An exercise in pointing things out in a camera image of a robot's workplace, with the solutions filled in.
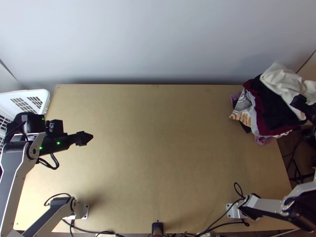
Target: white cloth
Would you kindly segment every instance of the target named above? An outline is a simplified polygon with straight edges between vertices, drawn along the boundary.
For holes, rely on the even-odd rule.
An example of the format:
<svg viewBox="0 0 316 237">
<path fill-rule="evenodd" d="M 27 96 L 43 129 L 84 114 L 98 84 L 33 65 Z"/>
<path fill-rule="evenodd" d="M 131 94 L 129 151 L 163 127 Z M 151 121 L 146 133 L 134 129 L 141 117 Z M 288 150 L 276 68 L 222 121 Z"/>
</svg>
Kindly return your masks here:
<svg viewBox="0 0 316 237">
<path fill-rule="evenodd" d="M 260 81 L 271 91 L 280 95 L 289 108 L 300 120 L 305 120 L 305 114 L 290 106 L 293 98 L 302 94 L 307 98 L 307 104 L 316 103 L 316 82 L 304 80 L 284 65 L 274 62 L 261 76 Z"/>
</svg>

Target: maroon cloth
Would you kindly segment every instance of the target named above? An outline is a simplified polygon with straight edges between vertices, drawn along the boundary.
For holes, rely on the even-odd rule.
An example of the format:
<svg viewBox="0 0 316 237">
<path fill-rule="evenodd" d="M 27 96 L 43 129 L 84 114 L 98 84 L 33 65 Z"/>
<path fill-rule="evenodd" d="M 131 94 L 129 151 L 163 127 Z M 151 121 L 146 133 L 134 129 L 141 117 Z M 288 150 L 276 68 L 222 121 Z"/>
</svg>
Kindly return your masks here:
<svg viewBox="0 0 316 237">
<path fill-rule="evenodd" d="M 261 101 L 259 92 L 254 90 L 251 87 L 252 81 L 253 81 L 253 79 L 246 81 L 243 84 L 243 86 L 247 91 L 249 91 L 255 97 L 255 103 L 256 103 L 255 109 L 257 112 L 257 127 L 258 127 L 260 135 L 262 135 L 262 136 L 280 135 L 282 133 L 288 132 L 288 131 L 296 128 L 297 125 L 296 126 L 283 126 L 283 127 L 276 128 L 273 130 L 271 130 L 267 127 L 267 125 L 264 121 L 264 118 L 263 118 L 264 106 L 263 106 L 263 103 Z"/>
</svg>

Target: black cloth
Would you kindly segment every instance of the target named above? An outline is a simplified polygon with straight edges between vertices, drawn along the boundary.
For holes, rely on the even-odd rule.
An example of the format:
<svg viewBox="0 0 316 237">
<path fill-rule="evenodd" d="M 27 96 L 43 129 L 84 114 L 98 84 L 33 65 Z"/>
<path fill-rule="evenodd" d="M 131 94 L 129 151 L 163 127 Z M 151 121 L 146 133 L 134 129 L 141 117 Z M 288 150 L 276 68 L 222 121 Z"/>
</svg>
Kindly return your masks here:
<svg viewBox="0 0 316 237">
<path fill-rule="evenodd" d="M 235 108 L 235 106 L 236 106 L 236 104 L 237 104 L 237 101 L 238 101 L 238 100 L 233 101 L 233 108 Z M 245 130 L 246 133 L 250 133 L 250 132 L 251 132 L 251 128 L 250 128 L 250 127 L 244 125 L 244 124 L 243 124 L 242 122 L 240 122 L 240 121 L 239 121 L 239 123 L 240 123 L 240 125 L 242 126 L 242 128 Z"/>
<path fill-rule="evenodd" d="M 261 98 L 264 107 L 263 119 L 269 129 L 306 123 L 306 120 L 298 119 L 280 95 L 271 91 L 260 81 L 260 75 L 252 81 L 251 87 L 258 92 Z"/>
</svg>

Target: cardboard surface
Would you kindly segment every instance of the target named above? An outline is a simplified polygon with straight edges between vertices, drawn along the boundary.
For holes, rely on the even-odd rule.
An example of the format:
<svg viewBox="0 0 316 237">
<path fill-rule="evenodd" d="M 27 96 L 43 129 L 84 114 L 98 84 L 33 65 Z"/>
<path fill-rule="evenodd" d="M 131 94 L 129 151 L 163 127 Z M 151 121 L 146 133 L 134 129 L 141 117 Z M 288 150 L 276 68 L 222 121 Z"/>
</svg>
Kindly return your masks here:
<svg viewBox="0 0 316 237">
<path fill-rule="evenodd" d="M 90 205 L 76 225 L 117 233 L 201 232 L 244 194 L 282 199 L 291 188 L 276 141 L 254 142 L 229 119 L 224 85 L 59 85 L 47 119 L 61 119 L 68 134 L 94 135 L 85 147 L 56 153 L 60 167 L 38 164 L 27 175 L 15 221 L 26 229 L 51 195 L 68 192 Z M 229 220 L 223 218 L 220 223 Z M 216 231 L 261 231 L 293 226 L 268 217 Z M 55 231 L 68 232 L 60 223 Z"/>
</svg>

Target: purple cloth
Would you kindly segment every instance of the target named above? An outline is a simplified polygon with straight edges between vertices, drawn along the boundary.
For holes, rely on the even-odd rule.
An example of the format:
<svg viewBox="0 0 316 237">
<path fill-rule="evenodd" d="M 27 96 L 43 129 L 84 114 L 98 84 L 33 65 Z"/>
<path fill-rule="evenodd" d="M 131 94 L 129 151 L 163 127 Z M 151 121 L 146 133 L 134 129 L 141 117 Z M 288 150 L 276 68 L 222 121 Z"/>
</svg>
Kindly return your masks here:
<svg viewBox="0 0 316 237">
<path fill-rule="evenodd" d="M 241 95 L 241 92 L 238 92 L 234 95 L 229 96 L 231 105 L 233 105 L 234 101 L 239 99 L 240 95 Z M 255 141 L 255 143 L 257 143 L 259 145 L 266 145 L 266 144 L 270 143 L 273 139 L 274 139 L 274 137 L 264 138 L 264 137 L 258 137 L 256 135 L 254 135 L 254 141 Z"/>
<path fill-rule="evenodd" d="M 270 143 L 271 141 L 273 141 L 274 139 L 275 139 L 274 137 L 264 138 L 264 137 L 258 137 L 256 135 L 254 135 L 254 141 L 255 141 L 255 143 L 257 143 L 259 145 L 266 145 L 266 144 Z"/>
</svg>

